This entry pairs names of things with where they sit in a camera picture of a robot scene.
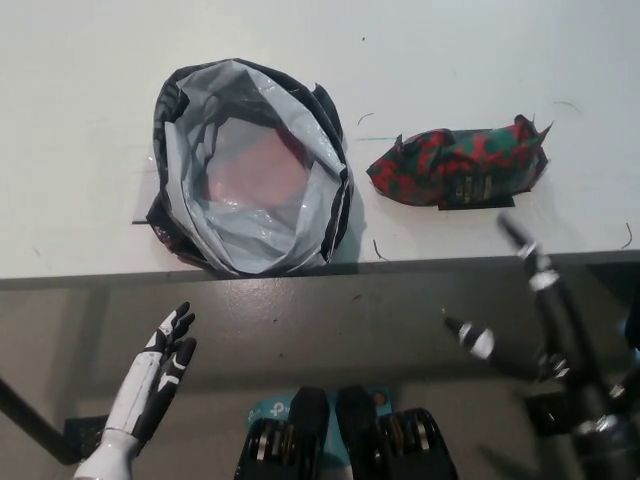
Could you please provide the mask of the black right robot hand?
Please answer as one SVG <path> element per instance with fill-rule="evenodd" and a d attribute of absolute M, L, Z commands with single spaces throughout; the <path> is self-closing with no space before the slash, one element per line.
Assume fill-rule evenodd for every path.
<path fill-rule="evenodd" d="M 551 258 L 508 215 L 500 214 L 497 225 L 523 264 L 541 322 L 542 345 L 528 355 L 520 345 L 499 338 L 491 329 L 448 314 L 444 316 L 446 328 L 471 356 L 503 375 L 528 382 L 560 381 L 573 416 L 572 429 L 580 434 L 620 426 L 622 407 L 610 394 L 581 315 Z"/>

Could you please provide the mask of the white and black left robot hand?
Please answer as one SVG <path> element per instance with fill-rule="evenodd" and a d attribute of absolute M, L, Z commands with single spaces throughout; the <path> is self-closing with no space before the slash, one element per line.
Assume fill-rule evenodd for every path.
<path fill-rule="evenodd" d="M 134 358 L 111 407 L 99 445 L 81 462 L 76 479 L 125 480 L 152 439 L 192 360 L 197 341 L 186 334 L 195 320 L 188 302 L 159 324 Z"/>

